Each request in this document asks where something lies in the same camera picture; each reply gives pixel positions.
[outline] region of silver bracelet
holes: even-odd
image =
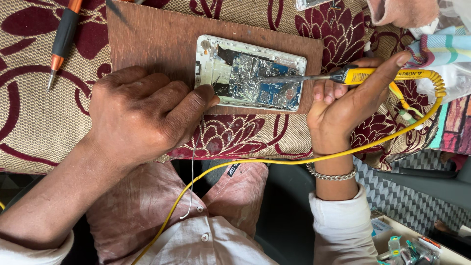
[[[353,166],[353,169],[350,173],[345,175],[324,175],[317,173],[314,168],[311,167],[311,163],[306,164],[306,167],[308,168],[309,173],[314,175],[316,178],[323,180],[347,180],[355,177],[355,174],[357,173],[357,168],[355,166]]]

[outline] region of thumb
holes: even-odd
[[[396,78],[398,71],[410,59],[408,51],[398,52],[382,63],[358,88],[368,99],[378,98],[381,92]]]

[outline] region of shirt sleeve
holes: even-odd
[[[351,200],[326,201],[309,194],[314,215],[314,264],[378,264],[371,233],[370,208],[363,185]]]
[[[0,264],[60,265],[72,244],[72,231],[56,249],[32,250],[0,238]]]

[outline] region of wooden board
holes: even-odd
[[[320,40],[121,1],[107,1],[106,15],[113,71],[139,65],[193,87],[196,40],[203,34],[303,56],[305,75],[321,70]],[[312,85],[304,82],[297,112],[215,106],[207,114],[307,114],[314,98]]]

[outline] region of blue circuit board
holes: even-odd
[[[259,83],[258,80],[297,74],[296,69],[240,53],[233,60],[229,93],[236,99],[292,109],[299,103],[301,83]]]

